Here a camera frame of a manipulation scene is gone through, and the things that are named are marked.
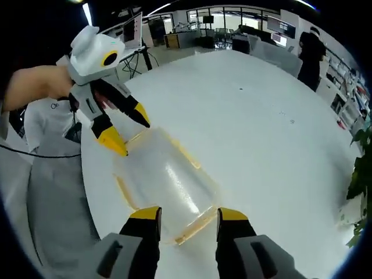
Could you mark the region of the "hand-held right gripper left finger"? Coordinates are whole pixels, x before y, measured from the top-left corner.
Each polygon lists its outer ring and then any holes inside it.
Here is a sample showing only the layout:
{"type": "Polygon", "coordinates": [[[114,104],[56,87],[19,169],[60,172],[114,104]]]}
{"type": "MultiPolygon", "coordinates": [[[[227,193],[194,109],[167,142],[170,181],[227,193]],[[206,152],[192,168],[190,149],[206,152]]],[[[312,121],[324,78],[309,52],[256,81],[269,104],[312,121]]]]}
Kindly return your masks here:
{"type": "Polygon", "coordinates": [[[154,278],[160,259],[162,208],[152,206],[130,215],[118,234],[98,243],[99,278],[154,278]]]}

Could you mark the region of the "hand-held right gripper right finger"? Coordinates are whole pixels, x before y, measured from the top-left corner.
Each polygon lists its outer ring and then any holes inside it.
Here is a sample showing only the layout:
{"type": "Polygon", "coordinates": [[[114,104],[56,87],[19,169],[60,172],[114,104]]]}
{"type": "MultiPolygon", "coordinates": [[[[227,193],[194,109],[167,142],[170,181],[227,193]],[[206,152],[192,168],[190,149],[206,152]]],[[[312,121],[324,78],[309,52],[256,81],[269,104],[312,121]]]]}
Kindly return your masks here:
{"type": "Polygon", "coordinates": [[[304,278],[294,258],[266,235],[257,235],[248,217],[217,210],[216,262],[220,278],[304,278]]]}

